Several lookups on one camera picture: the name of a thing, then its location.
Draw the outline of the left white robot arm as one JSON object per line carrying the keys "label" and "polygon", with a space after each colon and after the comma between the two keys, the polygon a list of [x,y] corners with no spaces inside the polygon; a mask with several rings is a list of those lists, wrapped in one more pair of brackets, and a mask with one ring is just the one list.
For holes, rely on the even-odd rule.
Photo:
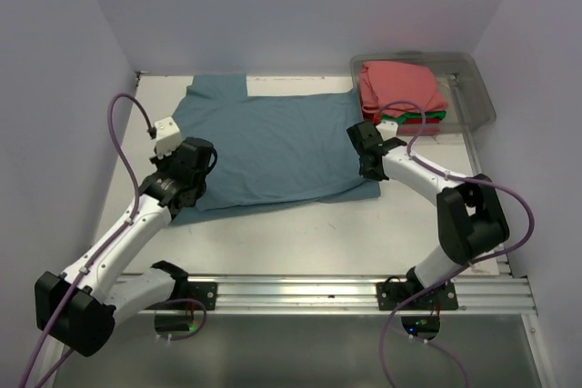
{"label": "left white robot arm", "polygon": [[134,280],[118,281],[154,236],[196,205],[217,151],[207,140],[187,137],[170,155],[151,161],[155,172],[115,225],[62,273],[46,272],[35,283],[38,328],[84,357],[99,351],[119,324],[150,306],[203,307],[193,298],[187,272],[167,261],[152,264]]}

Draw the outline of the blue t-shirt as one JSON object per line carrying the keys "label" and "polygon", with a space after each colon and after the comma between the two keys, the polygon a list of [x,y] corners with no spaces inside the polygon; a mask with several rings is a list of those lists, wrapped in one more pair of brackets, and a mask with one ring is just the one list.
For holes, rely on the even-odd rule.
{"label": "blue t-shirt", "polygon": [[250,95],[245,75],[198,75],[173,118],[183,136],[217,150],[206,193],[176,225],[381,195],[377,182],[359,175],[346,132],[363,119],[355,90]]}

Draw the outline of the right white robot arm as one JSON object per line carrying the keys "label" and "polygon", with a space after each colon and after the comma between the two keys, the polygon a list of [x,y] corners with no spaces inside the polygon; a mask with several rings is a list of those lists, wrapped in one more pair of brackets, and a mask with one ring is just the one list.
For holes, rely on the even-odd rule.
{"label": "right white robot arm", "polygon": [[347,135],[359,156],[359,174],[372,181],[396,180],[436,208],[437,246],[406,279],[386,279],[376,285],[378,306],[426,308],[447,289],[457,269],[488,253],[509,237],[509,227],[490,179],[451,174],[433,163],[415,160],[408,143],[384,138],[369,120],[352,125]]}

